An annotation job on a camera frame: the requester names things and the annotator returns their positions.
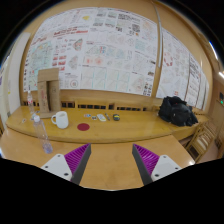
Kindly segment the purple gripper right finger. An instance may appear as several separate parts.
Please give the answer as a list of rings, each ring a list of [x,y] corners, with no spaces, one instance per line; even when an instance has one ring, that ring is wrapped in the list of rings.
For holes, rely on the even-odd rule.
[[[168,155],[157,155],[152,151],[134,144],[132,154],[137,164],[143,185],[148,185],[181,170]]]

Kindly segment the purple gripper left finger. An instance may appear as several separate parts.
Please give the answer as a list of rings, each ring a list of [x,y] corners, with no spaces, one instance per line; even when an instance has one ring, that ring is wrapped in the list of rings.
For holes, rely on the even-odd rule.
[[[90,155],[91,145],[85,144],[66,155],[56,154],[42,169],[79,185]]]

